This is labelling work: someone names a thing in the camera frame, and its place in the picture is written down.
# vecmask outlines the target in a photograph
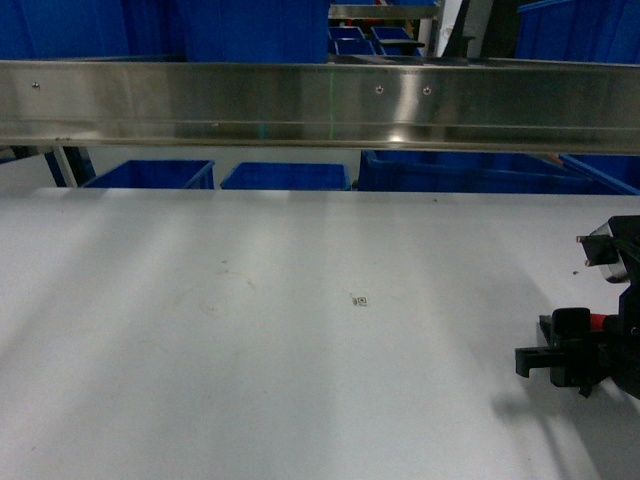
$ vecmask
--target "stain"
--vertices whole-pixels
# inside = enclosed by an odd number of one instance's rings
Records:
[[[214,314],[218,312],[218,307],[216,307],[215,305],[211,305],[209,303],[205,303],[203,306],[203,310],[205,314],[209,315],[210,317],[213,317]]]
[[[234,271],[231,271],[229,269],[224,269],[221,272],[217,272],[217,274],[218,275],[235,275],[235,276],[238,276],[238,277],[242,277],[247,281],[247,285],[249,285],[249,287],[251,287],[251,290],[253,290],[254,292],[256,291],[256,289],[258,287],[256,282],[254,282],[250,277],[248,277],[244,273],[234,272]]]

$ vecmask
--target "blue container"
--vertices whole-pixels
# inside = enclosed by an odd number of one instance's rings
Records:
[[[187,58],[318,63],[327,57],[329,0],[179,0]]]
[[[383,47],[380,40],[412,40],[402,27],[371,27],[371,39],[380,55],[402,55],[402,50],[396,47]],[[420,56],[418,49],[413,50],[414,56]]]
[[[184,55],[178,0],[122,0],[131,55]]]
[[[331,40],[342,40],[345,38],[365,39],[360,27],[330,27],[329,38]]]
[[[220,186],[229,190],[350,190],[344,165],[244,162]]]
[[[0,0],[0,59],[129,55],[122,5],[100,0]]]
[[[638,0],[544,0],[518,11],[517,58],[640,63]]]
[[[336,55],[375,55],[376,51],[368,40],[342,39],[335,42]]]
[[[358,190],[585,194],[593,189],[590,179],[526,155],[407,152],[405,161],[385,161],[378,153],[391,159],[396,152],[363,151]]]
[[[560,155],[565,168],[591,178],[599,187],[595,193],[614,191],[640,195],[640,157],[609,155]]]
[[[129,160],[83,188],[213,189],[213,161]]]

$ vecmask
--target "metal beam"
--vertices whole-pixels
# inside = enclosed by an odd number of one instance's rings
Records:
[[[434,18],[438,15],[439,4],[433,5],[331,5],[329,18],[332,20],[383,18],[389,20],[414,20]]]
[[[0,143],[640,153],[640,67],[333,60],[0,62]]]

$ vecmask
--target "white wall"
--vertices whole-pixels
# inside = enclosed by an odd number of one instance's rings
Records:
[[[44,159],[44,155],[0,164],[0,188],[5,187],[55,187],[56,182]]]
[[[441,5],[442,4],[444,5],[440,10],[439,16],[440,30],[438,31],[436,41],[436,54],[438,57],[442,56],[447,46],[447,42],[453,31],[453,26],[456,23],[456,18],[458,17],[458,12],[460,11],[462,0],[442,0]],[[467,20],[464,25],[464,34],[476,37],[469,42],[468,55],[470,58],[480,56],[482,40],[487,30],[487,23],[489,22],[492,6],[493,0],[472,0],[471,5],[469,5]]]

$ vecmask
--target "blue storage crate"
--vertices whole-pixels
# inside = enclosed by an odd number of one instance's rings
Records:
[[[331,40],[342,40],[345,38],[365,40],[364,33],[362,33],[360,27],[330,27],[329,38]]]
[[[380,55],[402,55],[402,50],[396,47],[384,47],[380,40],[412,40],[402,27],[371,27],[371,39]],[[413,50],[414,56],[420,56],[418,49]]]
[[[369,40],[342,39],[335,42],[336,55],[375,55]]]
[[[318,63],[327,57],[329,0],[179,0],[187,59]]]
[[[411,152],[404,158],[408,161],[378,158],[392,159],[394,153],[362,152],[358,190],[586,194],[594,186],[588,178],[526,155]]]
[[[220,186],[229,190],[349,190],[344,165],[244,162]]]
[[[0,59],[129,55],[119,1],[0,0],[0,12]]]
[[[591,178],[599,186],[596,193],[640,195],[640,157],[560,155],[559,159],[565,168]]]
[[[184,55],[178,0],[122,0],[131,55]]]
[[[83,188],[213,189],[213,161],[129,160]]]
[[[517,58],[640,62],[638,0],[544,0],[518,11]]]

